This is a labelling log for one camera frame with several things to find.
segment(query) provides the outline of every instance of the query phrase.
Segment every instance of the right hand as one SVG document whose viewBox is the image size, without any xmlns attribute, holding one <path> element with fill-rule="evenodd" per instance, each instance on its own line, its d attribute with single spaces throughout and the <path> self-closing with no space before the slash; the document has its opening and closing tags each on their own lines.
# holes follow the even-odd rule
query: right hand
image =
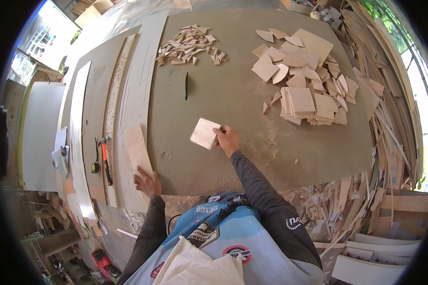
<svg viewBox="0 0 428 285">
<path fill-rule="evenodd" d="M 218 128 L 213 128 L 213 132 L 217 134 L 217 140 L 214 144 L 215 146 L 220 145 L 220 147 L 225 151 L 225 154 L 228 158 L 231 155 L 240 149 L 239 135 L 236 129 L 225 126 L 225 134 Z"/>
</svg>

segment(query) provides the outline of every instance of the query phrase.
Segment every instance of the hammer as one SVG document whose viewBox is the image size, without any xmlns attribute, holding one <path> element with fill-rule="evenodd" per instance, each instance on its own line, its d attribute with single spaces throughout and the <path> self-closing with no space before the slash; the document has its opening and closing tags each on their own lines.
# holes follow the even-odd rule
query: hammer
<svg viewBox="0 0 428 285">
<path fill-rule="evenodd" d="M 108 140 L 111 140 L 110 137 L 102 138 L 98 141 L 97 146 L 101 145 L 101 150 L 103 152 L 103 164 L 104 164 L 104 170 L 106 172 L 106 179 L 108 180 L 108 186 L 113 185 L 113 180 L 111 179 L 111 175 L 109 174 L 109 166 L 108 166 L 108 159 L 106 157 L 106 142 Z"/>
</svg>

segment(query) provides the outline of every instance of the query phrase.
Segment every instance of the white cloth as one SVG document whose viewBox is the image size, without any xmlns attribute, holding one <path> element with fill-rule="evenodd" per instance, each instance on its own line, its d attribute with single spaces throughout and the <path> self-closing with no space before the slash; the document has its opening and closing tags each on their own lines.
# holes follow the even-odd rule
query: white cloth
<svg viewBox="0 0 428 285">
<path fill-rule="evenodd" d="M 153 285 L 244 285 L 241 254 L 213 260 L 183 236 L 179 238 Z"/>
</svg>

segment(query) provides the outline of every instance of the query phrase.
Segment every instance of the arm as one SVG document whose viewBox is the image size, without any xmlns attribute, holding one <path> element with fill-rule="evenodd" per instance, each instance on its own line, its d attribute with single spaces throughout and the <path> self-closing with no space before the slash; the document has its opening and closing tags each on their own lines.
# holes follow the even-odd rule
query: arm
<svg viewBox="0 0 428 285">
<path fill-rule="evenodd" d="M 157 173 L 154 171 L 154 178 L 150 178 L 140 167 L 138 171 L 143 178 L 134 175 L 136 189 L 150 196 L 149 208 L 144 220 L 141 232 L 136 239 L 133 252 L 127 265 L 119 277 L 118 285 L 122 285 L 127 279 L 138 270 L 139 267 L 157 250 L 166 239 L 165 228 L 165 202 L 160 197 L 161 184 Z"/>
<path fill-rule="evenodd" d="M 294 206 L 280 196 L 263 174 L 239 150 L 236 130 L 225 127 L 226 133 L 213 130 L 218 143 L 230 158 L 245 194 L 258 211 L 263 227 L 282 252 L 290 259 L 308 262 L 322 268 L 319 254 Z"/>
</svg>

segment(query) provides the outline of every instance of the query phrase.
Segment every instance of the left hand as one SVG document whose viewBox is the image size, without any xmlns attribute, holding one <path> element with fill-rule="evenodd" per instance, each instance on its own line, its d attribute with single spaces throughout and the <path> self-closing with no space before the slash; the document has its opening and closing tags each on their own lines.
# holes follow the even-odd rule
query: left hand
<svg viewBox="0 0 428 285">
<path fill-rule="evenodd" d="M 148 197 L 152 195 L 161 195 L 161 184 L 158 179 L 157 172 L 152 173 L 152 178 L 139 166 L 136 167 L 138 172 L 143 176 L 139 177 L 136 174 L 133 174 L 133 183 L 135 184 L 135 189 L 143 192 Z"/>
</svg>

